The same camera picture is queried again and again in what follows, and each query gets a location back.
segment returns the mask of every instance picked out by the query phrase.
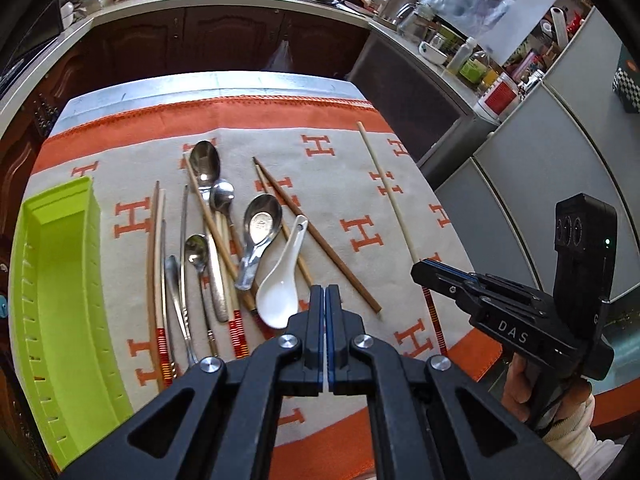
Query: white sleeve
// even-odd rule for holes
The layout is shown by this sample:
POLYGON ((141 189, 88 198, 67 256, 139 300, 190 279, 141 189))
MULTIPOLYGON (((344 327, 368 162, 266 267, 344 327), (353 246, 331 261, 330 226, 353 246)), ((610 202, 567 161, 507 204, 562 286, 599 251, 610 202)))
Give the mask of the white sleeve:
POLYGON ((590 428, 594 407, 592 395, 571 417, 555 424, 543 439, 582 480, 598 480, 622 449, 611 440, 596 440, 590 428))

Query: white bowl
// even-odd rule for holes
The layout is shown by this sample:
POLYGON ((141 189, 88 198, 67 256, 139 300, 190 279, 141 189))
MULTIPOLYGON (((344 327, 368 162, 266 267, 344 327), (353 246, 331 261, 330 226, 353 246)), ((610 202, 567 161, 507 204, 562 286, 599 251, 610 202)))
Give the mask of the white bowl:
POLYGON ((420 55, 429 62, 436 65, 441 65, 447 60, 447 55, 443 54, 437 48, 431 46, 426 41, 423 41, 418 47, 420 55))

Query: table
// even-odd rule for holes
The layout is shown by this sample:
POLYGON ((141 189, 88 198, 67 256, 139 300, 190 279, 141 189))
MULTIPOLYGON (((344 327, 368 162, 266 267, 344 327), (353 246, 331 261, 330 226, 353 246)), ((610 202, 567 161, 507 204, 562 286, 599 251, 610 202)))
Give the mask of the table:
MULTIPOLYGON (((159 180, 166 190, 167 254, 178 254, 182 190, 187 182, 182 154, 201 140, 215 144, 222 177, 236 188, 232 208, 236 225, 242 225, 246 206, 262 192, 252 163, 255 155, 281 179, 281 186, 383 310, 375 314, 307 238, 301 254, 314 282, 337 283, 345 309, 363 317, 367 333, 400 352, 425 359, 437 352, 421 288, 410 278, 410 255, 356 121, 363 122, 388 171, 418 254, 471 271, 433 190, 388 124, 351 83, 261 72, 185 74, 128 83, 69 102, 42 147, 25 197, 76 176, 93 179, 101 211, 104 311, 114 358, 134 411, 158 393, 158 371, 149 357, 143 270, 149 200, 159 180)), ((294 216, 288 208, 283 216, 291 225, 294 216)), ((188 200, 187 231, 202 232, 194 197, 188 200)), ((257 283, 283 248, 284 240, 278 236, 262 259, 257 283)), ((194 346, 203 357, 208 347, 193 269, 187 269, 186 285, 194 346)), ((308 287, 299 274, 296 288, 302 306, 308 287)), ((451 300, 435 294, 434 302, 450 356, 479 378, 498 358, 499 345, 470 330, 468 315, 451 300)), ((241 317, 249 348, 254 349, 264 337, 245 310, 241 317)), ((169 325, 175 360, 185 369, 186 352, 175 316, 170 315, 169 325)), ((213 330, 220 357, 233 359, 227 327, 216 324, 213 330)), ((29 379, 29 365, 16 365, 23 379, 29 379)), ((272 478, 337 480, 353 478, 372 466, 365 399, 336 399, 326 393, 317 399, 284 399, 272 478)), ((37 399, 31 401, 32 409, 33 403, 37 407, 37 399)), ((73 438, 73 432, 65 436, 73 438)), ((55 449, 49 451, 57 456, 55 449)), ((62 465, 72 458, 63 454, 62 465)))

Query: black and white checkered pattern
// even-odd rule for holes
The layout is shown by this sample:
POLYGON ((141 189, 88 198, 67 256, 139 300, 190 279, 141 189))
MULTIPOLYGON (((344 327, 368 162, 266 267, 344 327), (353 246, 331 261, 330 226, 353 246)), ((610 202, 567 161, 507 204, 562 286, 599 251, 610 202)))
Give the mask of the black and white checkered pattern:
POLYGON ((613 77, 613 89, 621 99, 628 101, 636 114, 640 113, 640 87, 621 68, 613 77))

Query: hand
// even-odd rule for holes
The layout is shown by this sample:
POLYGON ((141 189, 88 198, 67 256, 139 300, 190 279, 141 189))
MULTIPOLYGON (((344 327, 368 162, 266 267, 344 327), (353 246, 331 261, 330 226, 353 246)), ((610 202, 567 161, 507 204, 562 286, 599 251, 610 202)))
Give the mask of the hand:
MULTIPOLYGON (((507 372, 507 381, 504 383, 502 393, 502 405, 509 410, 520 422, 529 418, 529 408, 526 402, 531 397, 531 385, 524 375, 527 360, 521 355, 514 354, 513 360, 507 372)), ((591 383, 578 377, 564 395, 555 420, 569 418, 578 407, 591 395, 591 383)))

